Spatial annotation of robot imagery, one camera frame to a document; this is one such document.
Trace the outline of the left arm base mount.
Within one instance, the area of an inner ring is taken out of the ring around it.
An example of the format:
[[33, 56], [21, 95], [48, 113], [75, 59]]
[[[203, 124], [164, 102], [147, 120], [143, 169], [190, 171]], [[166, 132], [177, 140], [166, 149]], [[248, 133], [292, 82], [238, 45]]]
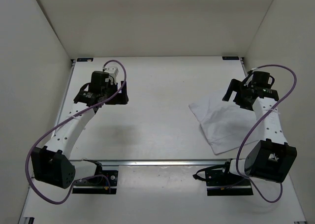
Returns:
[[119, 175], [117, 167], [105, 167], [99, 161], [88, 159], [72, 164], [76, 171], [73, 194], [116, 194]]

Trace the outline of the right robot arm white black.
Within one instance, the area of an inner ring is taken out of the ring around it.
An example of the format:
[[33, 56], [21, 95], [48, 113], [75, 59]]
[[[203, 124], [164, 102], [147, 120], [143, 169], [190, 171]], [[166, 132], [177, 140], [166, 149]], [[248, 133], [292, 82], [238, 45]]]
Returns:
[[251, 132], [258, 133], [258, 143], [247, 157], [232, 159], [229, 168], [220, 173], [227, 185], [232, 185], [239, 176], [282, 183], [297, 157], [296, 148], [289, 146], [281, 127], [276, 105], [279, 96], [272, 89], [274, 81], [267, 72], [251, 71], [243, 81], [232, 79], [223, 97], [229, 101], [236, 92], [234, 103], [255, 113], [257, 122]]

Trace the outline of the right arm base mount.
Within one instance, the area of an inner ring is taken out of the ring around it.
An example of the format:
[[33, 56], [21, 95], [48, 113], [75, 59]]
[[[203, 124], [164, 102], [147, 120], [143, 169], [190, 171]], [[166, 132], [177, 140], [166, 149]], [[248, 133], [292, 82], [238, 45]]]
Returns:
[[252, 186], [248, 179], [229, 172], [232, 159], [213, 165], [193, 174], [195, 180], [206, 183], [208, 196], [250, 196]]

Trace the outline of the white skirt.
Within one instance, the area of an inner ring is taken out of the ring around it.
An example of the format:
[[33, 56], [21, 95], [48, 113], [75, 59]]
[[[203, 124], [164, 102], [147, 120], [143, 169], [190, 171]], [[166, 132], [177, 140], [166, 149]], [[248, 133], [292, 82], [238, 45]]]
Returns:
[[215, 155], [240, 147], [256, 123], [253, 111], [223, 101], [225, 93], [225, 89], [219, 89], [189, 105]]

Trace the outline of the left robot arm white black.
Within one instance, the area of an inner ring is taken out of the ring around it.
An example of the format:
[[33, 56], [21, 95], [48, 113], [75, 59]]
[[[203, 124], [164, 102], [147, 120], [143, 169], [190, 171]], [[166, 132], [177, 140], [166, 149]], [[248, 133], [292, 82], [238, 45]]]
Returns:
[[83, 85], [73, 100], [69, 122], [59, 127], [53, 138], [42, 148], [34, 148], [31, 162], [36, 180], [66, 189], [81, 174], [70, 161], [71, 151], [87, 123], [94, 117], [103, 101], [110, 105], [126, 105], [126, 84], [119, 86], [115, 66], [94, 71], [89, 83]]

